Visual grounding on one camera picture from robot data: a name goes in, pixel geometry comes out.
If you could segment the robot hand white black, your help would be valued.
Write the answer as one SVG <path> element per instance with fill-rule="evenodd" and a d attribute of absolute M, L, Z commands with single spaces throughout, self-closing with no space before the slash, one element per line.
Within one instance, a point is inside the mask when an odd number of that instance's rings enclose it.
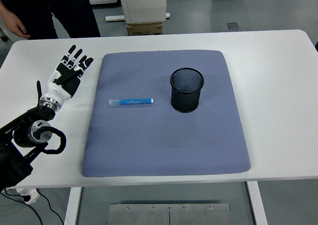
<path fill-rule="evenodd" d="M 64 102 L 74 96 L 81 77 L 92 62 L 93 58 L 82 55 L 82 49 L 76 51 L 76 45 L 72 45 L 49 77 L 39 104 L 61 109 Z"/>

